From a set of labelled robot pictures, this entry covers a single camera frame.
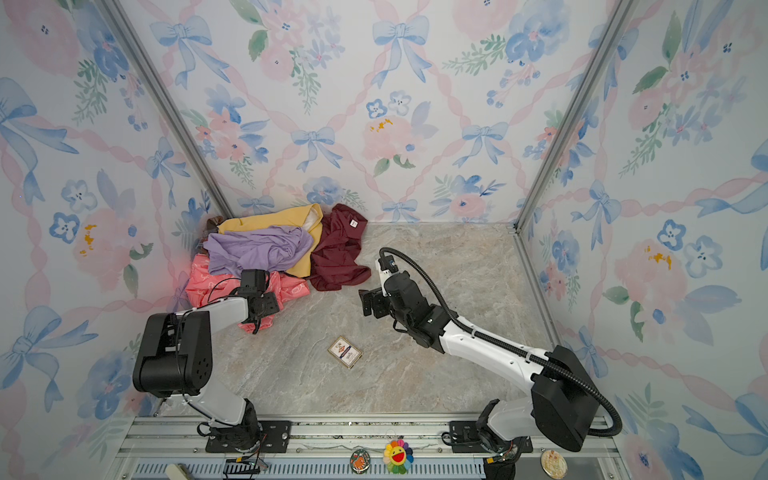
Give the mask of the pink patterned cloth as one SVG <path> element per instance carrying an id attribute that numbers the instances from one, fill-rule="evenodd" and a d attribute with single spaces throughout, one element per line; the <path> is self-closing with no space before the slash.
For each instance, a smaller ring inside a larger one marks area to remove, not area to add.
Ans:
<path id="1" fill-rule="evenodd" d="M 280 272 L 269 273 L 268 292 L 275 293 L 280 306 L 279 312 L 284 310 L 288 302 L 310 294 L 305 280 Z M 211 274 L 209 258 L 202 254 L 195 256 L 185 291 L 193 310 L 202 310 L 209 314 L 213 333 L 237 325 L 249 334 L 256 334 L 272 326 L 274 317 L 279 312 L 264 318 L 261 322 L 245 322 L 247 303 L 238 295 L 240 283 L 241 278 L 231 274 Z"/>

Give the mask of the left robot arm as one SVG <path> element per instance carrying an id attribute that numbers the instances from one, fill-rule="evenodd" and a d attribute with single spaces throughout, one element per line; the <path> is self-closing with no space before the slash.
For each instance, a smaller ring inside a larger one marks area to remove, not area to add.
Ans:
<path id="1" fill-rule="evenodd" d="M 197 427 L 209 450 L 253 454 L 268 439 L 253 402 L 214 377 L 212 336 L 235 324 L 259 329 L 279 304 L 270 274 L 245 270 L 230 295 L 199 308 L 151 315 L 132 374 L 134 388 L 159 399 L 180 399 L 203 417 Z"/>

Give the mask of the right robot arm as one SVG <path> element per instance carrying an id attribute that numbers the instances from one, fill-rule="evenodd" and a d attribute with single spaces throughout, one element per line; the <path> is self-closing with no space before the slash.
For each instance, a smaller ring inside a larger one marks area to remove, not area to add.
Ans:
<path id="1" fill-rule="evenodd" d="M 406 272 L 386 273 L 379 288 L 358 294 L 365 316 L 389 316 L 393 328 L 419 346 L 467 360 L 526 393 L 515 401 L 490 400 L 468 434 L 451 435 L 451 445 L 498 453 L 519 437 L 542 435 L 567 451 L 582 449 L 599 403 L 580 386 L 591 382 L 568 350 L 528 347 L 479 329 L 429 302 Z"/>

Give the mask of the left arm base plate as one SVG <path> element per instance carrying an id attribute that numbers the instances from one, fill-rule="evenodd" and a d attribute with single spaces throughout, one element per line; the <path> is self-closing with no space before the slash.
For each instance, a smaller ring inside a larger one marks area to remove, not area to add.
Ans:
<path id="1" fill-rule="evenodd" d="M 203 435 L 206 453 L 286 453 L 293 424 L 288 420 L 258 421 L 251 426 L 212 427 Z"/>

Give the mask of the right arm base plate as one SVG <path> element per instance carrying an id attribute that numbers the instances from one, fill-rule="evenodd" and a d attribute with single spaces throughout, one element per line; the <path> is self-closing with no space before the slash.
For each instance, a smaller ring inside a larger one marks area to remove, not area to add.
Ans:
<path id="1" fill-rule="evenodd" d="M 516 437 L 503 440 L 489 427 L 477 427 L 476 421 L 450 421 L 448 430 L 441 434 L 442 442 L 453 453 L 503 454 L 510 452 L 532 453 L 533 445 L 529 437 Z"/>

